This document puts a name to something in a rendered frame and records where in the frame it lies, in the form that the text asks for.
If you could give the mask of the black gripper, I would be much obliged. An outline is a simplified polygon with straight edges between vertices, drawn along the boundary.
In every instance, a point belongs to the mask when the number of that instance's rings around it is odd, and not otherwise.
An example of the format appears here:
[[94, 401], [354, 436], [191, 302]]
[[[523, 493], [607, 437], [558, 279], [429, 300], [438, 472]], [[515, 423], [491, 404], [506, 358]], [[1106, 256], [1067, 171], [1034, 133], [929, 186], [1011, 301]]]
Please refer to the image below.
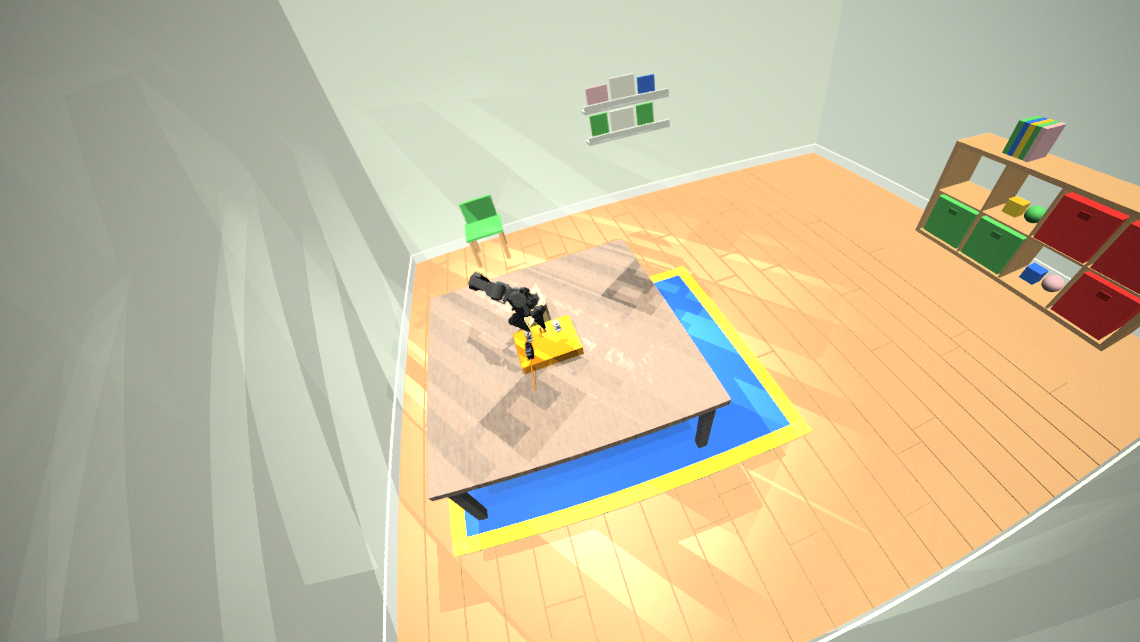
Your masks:
[[531, 311], [531, 308], [528, 307], [528, 304], [524, 304], [524, 306], [522, 306], [520, 308], [518, 308], [515, 306], [511, 306], [511, 307], [512, 307], [511, 311], [515, 311], [515, 312], [513, 312], [510, 316], [510, 318], [508, 318], [510, 326], [513, 325], [513, 326], [515, 326], [515, 327], [518, 327], [520, 330], [524, 330], [526, 332], [530, 333], [531, 330], [529, 330], [529, 327], [527, 326], [524, 318], [531, 316], [534, 318], [534, 320], [538, 325], [542, 326], [543, 330], [546, 328], [544, 319], [543, 319], [543, 314], [546, 310], [546, 308], [544, 307], [544, 304], [535, 306], [535, 308], [534, 308], [532, 311]]

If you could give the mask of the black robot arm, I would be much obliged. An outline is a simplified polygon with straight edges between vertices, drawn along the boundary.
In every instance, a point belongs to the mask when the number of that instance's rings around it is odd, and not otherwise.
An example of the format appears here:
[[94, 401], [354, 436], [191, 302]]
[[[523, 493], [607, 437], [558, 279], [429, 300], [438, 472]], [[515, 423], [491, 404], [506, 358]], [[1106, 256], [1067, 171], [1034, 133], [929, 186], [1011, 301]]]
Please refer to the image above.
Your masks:
[[518, 308], [528, 304], [528, 307], [531, 308], [531, 310], [536, 304], [538, 304], [540, 300], [537, 292], [535, 292], [535, 294], [530, 293], [530, 290], [524, 286], [522, 287], [515, 286], [511, 289], [511, 286], [508, 286], [508, 283], [505, 283], [503, 281], [496, 281], [496, 282], [488, 281], [488, 278], [486, 278], [483, 274], [480, 273], [474, 273], [470, 277], [469, 289], [470, 290], [473, 289], [474, 291], [477, 290], [484, 291], [487, 296], [491, 296], [494, 301], [500, 302], [502, 304], [505, 304], [506, 301], [508, 302], [510, 306], [515, 306]]

